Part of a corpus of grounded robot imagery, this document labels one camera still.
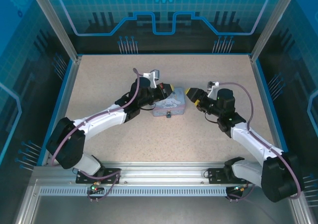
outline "glass panel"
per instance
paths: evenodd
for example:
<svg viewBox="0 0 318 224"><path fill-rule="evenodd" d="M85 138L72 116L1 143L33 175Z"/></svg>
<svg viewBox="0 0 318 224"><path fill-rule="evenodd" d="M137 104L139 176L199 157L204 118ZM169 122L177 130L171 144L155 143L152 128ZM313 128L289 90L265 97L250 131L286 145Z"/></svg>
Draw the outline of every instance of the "glass panel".
<svg viewBox="0 0 318 224"><path fill-rule="evenodd" d="M0 217L11 224L70 58L35 0L0 7Z"/></svg>
<svg viewBox="0 0 318 224"><path fill-rule="evenodd" d="M318 3L292 0L259 57L287 148L303 166L318 209Z"/></svg>
<svg viewBox="0 0 318 224"><path fill-rule="evenodd" d="M278 0L50 0L80 54L250 53Z"/></svg>

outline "robotic arm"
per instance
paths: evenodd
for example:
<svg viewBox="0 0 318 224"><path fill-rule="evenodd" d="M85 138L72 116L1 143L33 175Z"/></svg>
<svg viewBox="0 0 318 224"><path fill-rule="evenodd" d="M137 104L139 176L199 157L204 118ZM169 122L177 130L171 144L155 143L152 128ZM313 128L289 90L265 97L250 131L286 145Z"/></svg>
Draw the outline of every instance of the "robotic arm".
<svg viewBox="0 0 318 224"><path fill-rule="evenodd" d="M170 84L156 84L159 79L158 70L143 74L139 79L138 93L136 93L136 80L131 85L130 91L107 109L90 117L74 121L65 117L57 123L46 145L47 150L52 155L56 152L62 140L71 131L75 130L56 156L56 160L64 169L76 168L88 175L102 176L103 172L99 171L104 167L100 161L83 152L85 142L112 126L132 120L139 115L143 106L152 105L157 101L166 99L174 90ZM137 94L135 99L127 106L135 94Z"/></svg>
<svg viewBox="0 0 318 224"><path fill-rule="evenodd" d="M245 179L261 187L272 202L294 195L297 193L297 184L286 165L279 159L280 155L292 169L303 191L304 182L297 157L273 146L249 127L249 123L235 112L232 90L220 89L218 82L209 82L208 92L189 88L186 95L199 111L215 115L220 130L243 145L258 161L251 163L241 157L228 160L224 166L228 181L235 183L237 179Z"/></svg>

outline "blue frame edge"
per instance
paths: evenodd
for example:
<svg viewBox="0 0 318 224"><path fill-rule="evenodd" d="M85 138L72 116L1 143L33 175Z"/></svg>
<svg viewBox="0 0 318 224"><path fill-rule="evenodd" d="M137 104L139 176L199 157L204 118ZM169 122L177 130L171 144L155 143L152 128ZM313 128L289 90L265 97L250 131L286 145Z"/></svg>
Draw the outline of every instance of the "blue frame edge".
<svg viewBox="0 0 318 224"><path fill-rule="evenodd" d="M83 56L83 55L251 55L251 53L157 53L157 54L78 54L78 56Z"/></svg>
<svg viewBox="0 0 318 224"><path fill-rule="evenodd" d="M50 135L51 135L51 133L53 131L53 128L54 128L53 126L54 126L55 120L57 118L58 111L60 109L60 105L61 105L61 102L62 102L62 97L63 97L63 94L65 92L66 83L67 83L67 81L69 79L72 65L73 65L73 61L70 60L68 68L67 68L65 76L64 76L64 79L63 79L63 82L62 82L62 85L61 85L61 89L60 89L60 92L59 92L58 99L57 99L57 101L55 103L55 107L54 107L54 111L53 111L53 114L52 114L52 118L51 118L48 130L47 130L45 138L44 138L44 142L43 142L43 146L42 146L42 149L41 149L41 152L40 152L40 156L39 156L39 159L38 159L38 162L37 162L37 166L42 166L42 162L43 162L43 159L44 159L44 156L45 156L45 152L46 152L46 143L47 143L47 141L48 141L48 139L49 139L49 137L50 137Z"/></svg>
<svg viewBox="0 0 318 224"><path fill-rule="evenodd" d="M282 131L282 128L281 128L281 126L279 124L277 113L276 113L276 110L275 110L275 107L274 107L274 103L273 103L273 100L272 100L272 98L270 96L269 89L268 89L268 86L267 86L267 83L266 83L266 80L265 80L265 76L264 76L262 67L261 67L260 62L259 62L258 59L256 60L256 66L257 66L257 69L259 71L261 82L262 82L262 85L263 85L264 90L265 90L265 94L266 94L266 98L268 100L270 112L273 115L273 119L274 119L274 123L275 123L276 130L277 130L277 133L278 133L278 137L279 137L279 140L280 140L281 145L282 145L282 150L287 152L288 148L287 148L287 144L286 144L286 141L285 141L285 138L284 138L284 135L283 135L283 131Z"/></svg>

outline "cable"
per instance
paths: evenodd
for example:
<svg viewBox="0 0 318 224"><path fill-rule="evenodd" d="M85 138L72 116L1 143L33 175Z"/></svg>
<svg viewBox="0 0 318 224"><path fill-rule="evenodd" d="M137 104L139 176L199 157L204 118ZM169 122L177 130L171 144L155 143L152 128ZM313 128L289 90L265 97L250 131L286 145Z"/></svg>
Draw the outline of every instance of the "cable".
<svg viewBox="0 0 318 224"><path fill-rule="evenodd" d="M119 174L117 175L117 177L115 178L115 181L111 185L110 189L107 191L107 193L104 196L102 196L100 198L93 199L93 198L90 197L89 192L87 192L88 199L90 199L90 201L92 202L93 200L99 201L99 200L102 200L102 199L106 198L108 196L108 194L111 192L111 190L113 189L113 187L115 186L116 182L118 181L119 176L120 176L120 171L119 171Z"/></svg>
<svg viewBox="0 0 318 224"><path fill-rule="evenodd" d="M137 72L139 76L144 76L144 74L140 74L139 72Z"/></svg>
<svg viewBox="0 0 318 224"><path fill-rule="evenodd" d="M207 111L204 113L204 117L205 117L205 119L208 121L208 122L211 122L211 123L213 123L213 124L217 124L218 122L216 122L216 121L211 121L211 120L209 120L208 118L207 118Z"/></svg>
<svg viewBox="0 0 318 224"><path fill-rule="evenodd" d="M250 106L251 106L251 115L250 115L250 118L247 122L247 130L249 131L249 133L251 134L251 136L253 136L258 142L260 142L262 145L264 145L269 151L273 152L282 162L283 164L286 166L286 168L288 169L288 171L290 172L295 184L296 184L296 187L297 187L297 195L294 196L294 197L290 197L291 199L297 199L300 197L301 195L301 188L300 188L300 184L299 184L299 181L295 175L295 173L293 172L292 168L289 166L289 164L287 163L287 161L282 157L282 155L277 152L276 150L272 149L271 146L269 146L268 144L266 144L264 141L262 141L259 137L257 137L253 131L250 130L250 122L254 116L254 104L253 104L253 101L252 101L252 97L250 96L249 92L247 91L247 89L245 87L243 87L241 84L238 84L236 82L222 82L220 83L220 85L236 85L236 86L239 86L240 88L242 88L245 93L247 94L248 98L249 98L249 101L250 101Z"/></svg>
<svg viewBox="0 0 318 224"><path fill-rule="evenodd" d="M246 198L248 198L251 195L251 193L253 192L254 189L255 189L255 184L252 185L250 191L244 197L239 197L237 199L237 201L242 201L242 200L245 200Z"/></svg>
<svg viewBox="0 0 318 224"><path fill-rule="evenodd" d="M150 108L150 109L146 109L146 108L140 108L141 110L143 110L143 111L152 111L152 110L154 110L155 109L155 107L156 107L156 104L154 103L154 107L153 108Z"/></svg>
<svg viewBox="0 0 318 224"><path fill-rule="evenodd" d="M238 201L243 200L242 198L240 198L240 196L235 195L235 194L230 194L230 196L236 197ZM262 208L259 204L252 202L248 199L244 199L244 201L253 204L254 206L257 206L259 209L261 209L265 215L268 216L268 218L270 218L274 223L278 224L278 222L275 221L275 219L264 209Z"/></svg>
<svg viewBox="0 0 318 224"><path fill-rule="evenodd" d="M203 173L203 177L205 177L205 178L209 178L208 176L205 176L205 173L206 173L206 172L208 172L208 170L205 170L205 171L204 171L204 173Z"/></svg>
<svg viewBox="0 0 318 224"><path fill-rule="evenodd" d="M137 94L138 94L138 91L139 91L139 84L140 84L140 74L138 73L137 69L133 68L133 71L134 73L137 75L137 87L136 87L136 91L135 91L135 94L134 96L131 98L131 100L129 102L127 102L125 105L121 106L121 107L118 107L118 108L115 108L115 109L112 109L112 110L106 110L106 111L103 111L103 112L100 112L100 113L97 113L89 118L87 118L85 121L81 122L79 125L77 125L74 129L72 129L65 137L64 139L62 140L62 142L59 144L59 146L57 147L57 149L55 150L53 156L52 156L52 160L51 160L51 166L54 165L54 160L56 158L56 156L58 155L58 153L60 152L62 146L65 144L65 142L69 139L69 137L72 136L72 134L77 131L80 127L84 126L86 122L98 117L98 116L101 116L101 115L104 115L106 113L111 113L111 112L115 112L115 111L118 111L118 110L121 110L121 109L124 109L126 108L127 106L129 106L134 100L135 98L137 97Z"/></svg>

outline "beige work surface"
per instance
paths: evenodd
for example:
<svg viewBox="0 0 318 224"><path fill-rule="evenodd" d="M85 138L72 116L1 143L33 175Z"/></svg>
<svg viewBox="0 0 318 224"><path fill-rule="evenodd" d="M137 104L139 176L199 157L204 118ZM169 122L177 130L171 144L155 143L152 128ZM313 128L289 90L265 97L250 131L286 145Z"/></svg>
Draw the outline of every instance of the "beige work surface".
<svg viewBox="0 0 318 224"><path fill-rule="evenodd" d="M130 90L136 75L160 70L159 82L174 87L206 89L208 81L234 81L250 92L254 102L251 126L273 142L247 55L85 55L82 57L67 116L78 119L112 105ZM237 111L248 120L250 104L239 87L231 86ZM141 111L133 120L99 133L84 150L101 161L226 161L242 156L255 160L239 143L207 122L204 113L186 99L181 116L154 117Z"/></svg>

